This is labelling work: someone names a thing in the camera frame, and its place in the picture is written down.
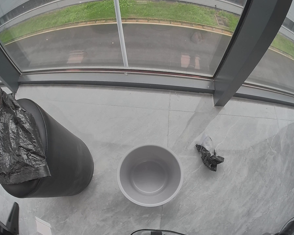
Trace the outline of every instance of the trash bag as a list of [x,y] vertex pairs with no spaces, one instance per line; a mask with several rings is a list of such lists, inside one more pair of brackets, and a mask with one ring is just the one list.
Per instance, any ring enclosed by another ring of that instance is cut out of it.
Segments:
[[209,170],[217,171],[217,164],[224,162],[224,158],[216,156],[216,151],[213,148],[212,139],[203,133],[200,144],[196,144],[196,148],[202,156],[202,160],[205,166]]
[[33,116],[0,88],[0,183],[49,177],[43,145]]

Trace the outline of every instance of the gray trash can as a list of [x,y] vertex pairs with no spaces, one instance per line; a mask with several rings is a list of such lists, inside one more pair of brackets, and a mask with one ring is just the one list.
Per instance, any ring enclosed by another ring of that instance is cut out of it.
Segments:
[[29,99],[18,103],[36,121],[51,177],[2,187],[18,198],[60,197],[80,193],[89,184],[94,162],[86,144]]

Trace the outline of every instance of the road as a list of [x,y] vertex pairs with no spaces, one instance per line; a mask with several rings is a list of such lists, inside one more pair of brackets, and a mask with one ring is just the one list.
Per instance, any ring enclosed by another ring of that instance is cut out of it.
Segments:
[[[212,76],[230,42],[218,33],[155,24],[123,24],[130,67]],[[6,45],[22,70],[67,66],[123,66],[116,24],[56,30]],[[249,82],[294,92],[294,61],[268,50]]]

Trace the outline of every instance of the tile floor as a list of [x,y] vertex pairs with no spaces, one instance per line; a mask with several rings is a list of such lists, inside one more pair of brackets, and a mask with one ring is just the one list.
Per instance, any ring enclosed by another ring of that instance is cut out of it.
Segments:
[[[52,235],[274,234],[294,216],[294,108],[237,98],[216,108],[209,94],[100,86],[22,85],[16,98],[34,100],[81,138],[95,166],[71,197],[17,199],[0,186],[0,219],[18,202],[20,234],[38,234],[35,217]],[[203,132],[225,158],[217,172],[194,147]],[[119,160],[143,143],[168,146],[184,168],[180,192],[163,206],[133,204],[118,187]]]

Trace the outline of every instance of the green lawn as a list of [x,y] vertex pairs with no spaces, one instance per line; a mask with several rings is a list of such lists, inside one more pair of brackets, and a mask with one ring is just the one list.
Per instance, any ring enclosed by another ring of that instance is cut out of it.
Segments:
[[[139,3],[136,0],[119,0],[119,3],[122,18],[157,18],[217,27],[214,14],[218,14],[228,19],[229,27],[224,28],[229,31],[235,30],[239,20],[238,16],[228,12],[188,3],[166,1]],[[113,0],[87,2],[33,17],[2,31],[0,39],[7,43],[18,37],[66,23],[109,18],[115,18]],[[294,57],[294,43],[282,35],[278,34],[275,37],[272,46]]]

